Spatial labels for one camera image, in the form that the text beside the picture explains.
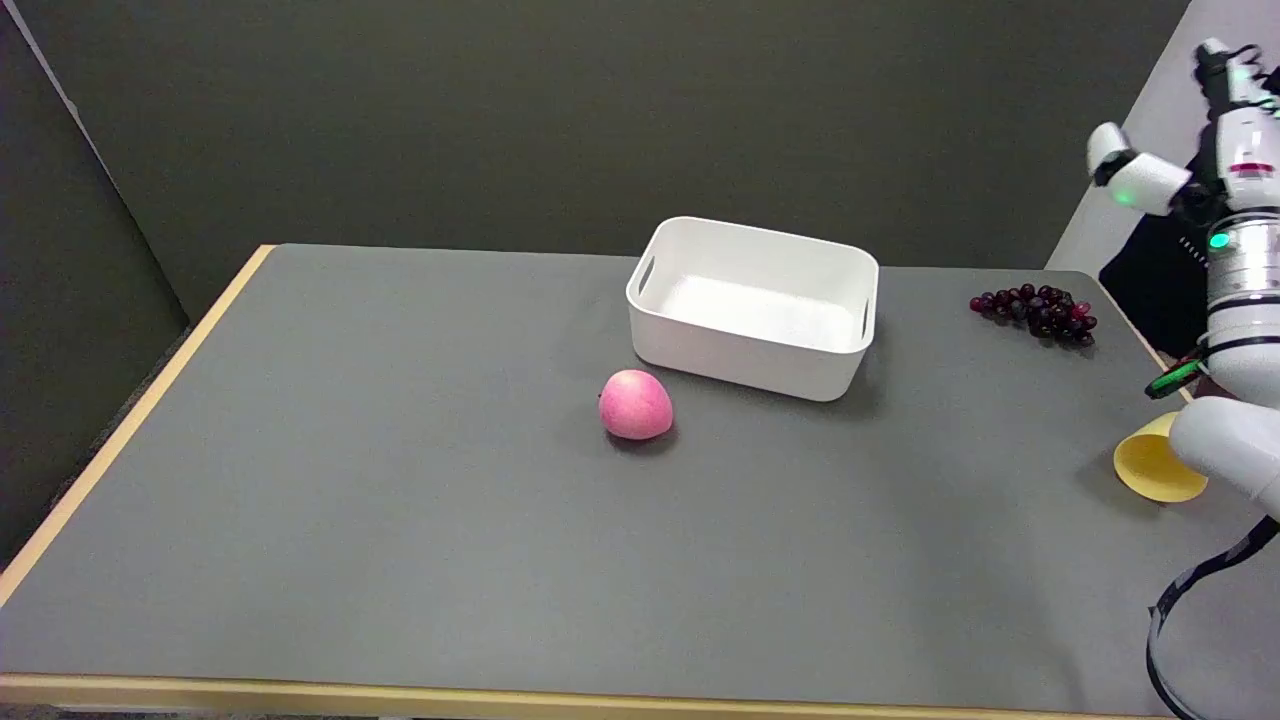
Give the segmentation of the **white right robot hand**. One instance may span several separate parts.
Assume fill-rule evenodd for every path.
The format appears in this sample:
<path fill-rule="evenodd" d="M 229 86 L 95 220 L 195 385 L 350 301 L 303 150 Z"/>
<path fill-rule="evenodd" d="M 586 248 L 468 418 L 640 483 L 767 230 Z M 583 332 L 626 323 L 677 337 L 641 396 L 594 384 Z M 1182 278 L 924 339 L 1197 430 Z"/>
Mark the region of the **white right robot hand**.
<path fill-rule="evenodd" d="M 1215 223 L 1239 211 L 1277 210 L 1277 99 L 1265 88 L 1260 50 L 1207 38 L 1193 76 L 1206 102 L 1201 164 L 1180 167 L 1135 149 L 1120 126 L 1093 129 L 1085 163 L 1094 187 L 1148 215 Z"/>

